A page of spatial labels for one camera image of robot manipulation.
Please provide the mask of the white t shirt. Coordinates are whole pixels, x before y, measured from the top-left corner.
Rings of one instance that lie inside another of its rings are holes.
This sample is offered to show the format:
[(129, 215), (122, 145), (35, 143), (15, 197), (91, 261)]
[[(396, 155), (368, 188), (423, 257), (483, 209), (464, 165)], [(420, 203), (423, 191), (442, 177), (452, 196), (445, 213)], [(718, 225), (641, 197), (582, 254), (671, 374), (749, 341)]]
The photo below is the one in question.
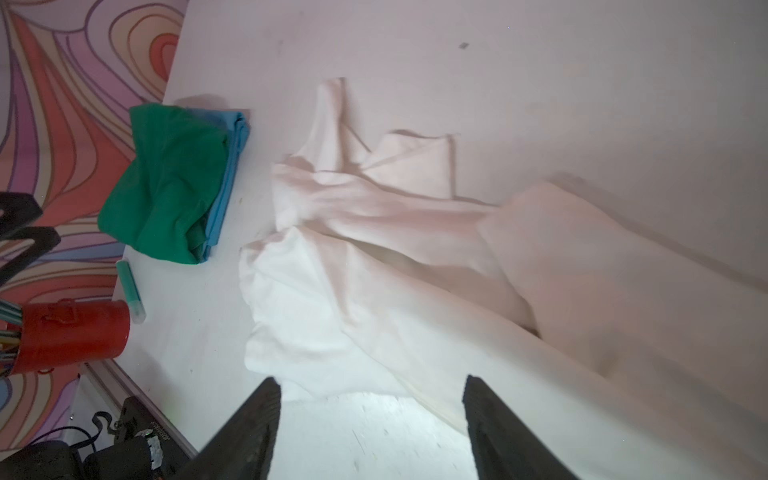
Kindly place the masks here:
[(563, 185), (454, 194), (449, 137), (368, 149), (321, 83), (245, 245), (244, 362), (298, 398), (407, 395), (464, 430), (478, 377), (584, 479), (767, 475), (767, 286)]

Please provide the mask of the folded green t shirt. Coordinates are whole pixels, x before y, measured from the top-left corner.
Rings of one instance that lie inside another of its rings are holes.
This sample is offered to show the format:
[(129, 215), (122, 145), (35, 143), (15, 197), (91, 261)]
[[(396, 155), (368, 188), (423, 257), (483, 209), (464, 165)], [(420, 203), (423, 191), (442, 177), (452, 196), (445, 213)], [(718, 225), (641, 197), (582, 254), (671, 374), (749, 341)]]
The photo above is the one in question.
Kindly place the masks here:
[(227, 165), (227, 130), (177, 106), (143, 104), (129, 116), (135, 158), (101, 208), (98, 228), (151, 258), (199, 264)]

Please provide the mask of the folded blue t shirt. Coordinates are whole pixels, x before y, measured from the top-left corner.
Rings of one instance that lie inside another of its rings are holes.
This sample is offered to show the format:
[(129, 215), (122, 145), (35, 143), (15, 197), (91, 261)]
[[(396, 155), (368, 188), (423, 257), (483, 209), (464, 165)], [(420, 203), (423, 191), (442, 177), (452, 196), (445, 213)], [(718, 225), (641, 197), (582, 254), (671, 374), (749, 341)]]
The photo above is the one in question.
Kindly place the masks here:
[(225, 142), (227, 161), (219, 192), (208, 212), (205, 227), (206, 240), (202, 246), (201, 262), (206, 262), (218, 244), (229, 205), (240, 155), (250, 134), (247, 116), (236, 110), (209, 110), (188, 108), (195, 117), (204, 120), (227, 133)]

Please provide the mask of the green marker pen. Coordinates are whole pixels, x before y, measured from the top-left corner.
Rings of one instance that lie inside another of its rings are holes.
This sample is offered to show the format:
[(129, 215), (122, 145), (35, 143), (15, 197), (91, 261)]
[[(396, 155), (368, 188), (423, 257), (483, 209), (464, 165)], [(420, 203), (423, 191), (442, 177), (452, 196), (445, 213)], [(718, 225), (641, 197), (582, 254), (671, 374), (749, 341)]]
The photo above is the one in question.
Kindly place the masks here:
[(146, 320), (146, 311), (141, 301), (130, 264), (126, 260), (120, 260), (116, 263), (116, 269), (131, 321), (134, 324), (143, 324)]

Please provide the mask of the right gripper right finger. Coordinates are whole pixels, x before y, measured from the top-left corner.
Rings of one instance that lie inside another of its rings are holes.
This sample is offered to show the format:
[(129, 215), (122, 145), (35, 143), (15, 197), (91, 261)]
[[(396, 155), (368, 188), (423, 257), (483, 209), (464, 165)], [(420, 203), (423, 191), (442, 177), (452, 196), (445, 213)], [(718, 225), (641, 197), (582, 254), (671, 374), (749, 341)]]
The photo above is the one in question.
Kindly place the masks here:
[(462, 402), (480, 480), (577, 480), (481, 378), (467, 377)]

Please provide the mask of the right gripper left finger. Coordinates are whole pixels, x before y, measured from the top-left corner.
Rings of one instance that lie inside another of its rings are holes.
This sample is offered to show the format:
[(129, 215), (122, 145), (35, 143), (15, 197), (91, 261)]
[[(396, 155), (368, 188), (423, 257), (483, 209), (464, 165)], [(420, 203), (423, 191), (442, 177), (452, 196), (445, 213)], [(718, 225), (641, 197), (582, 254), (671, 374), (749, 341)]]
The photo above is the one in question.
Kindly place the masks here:
[(281, 387), (266, 378), (177, 479), (261, 480), (269, 475), (281, 413)]

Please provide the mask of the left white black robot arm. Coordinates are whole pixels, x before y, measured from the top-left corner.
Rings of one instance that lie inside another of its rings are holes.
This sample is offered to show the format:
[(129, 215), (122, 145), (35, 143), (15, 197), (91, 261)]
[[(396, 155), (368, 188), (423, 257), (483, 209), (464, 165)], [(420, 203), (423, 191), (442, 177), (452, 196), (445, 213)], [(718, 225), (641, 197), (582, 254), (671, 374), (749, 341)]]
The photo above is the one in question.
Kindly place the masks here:
[(75, 444), (40, 435), (1, 461), (3, 479), (172, 479), (192, 459), (137, 396), (113, 420), (92, 417), (97, 431)]

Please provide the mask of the red pen cup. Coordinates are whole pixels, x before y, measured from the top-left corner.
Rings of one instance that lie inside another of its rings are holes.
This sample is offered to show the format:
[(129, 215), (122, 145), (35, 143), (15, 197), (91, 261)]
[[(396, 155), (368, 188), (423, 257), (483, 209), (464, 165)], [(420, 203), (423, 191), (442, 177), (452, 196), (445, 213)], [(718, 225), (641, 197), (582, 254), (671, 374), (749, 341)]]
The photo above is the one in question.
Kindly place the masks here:
[(124, 301), (23, 305), (1, 309), (1, 373), (43, 372), (114, 359), (128, 341), (131, 319)]

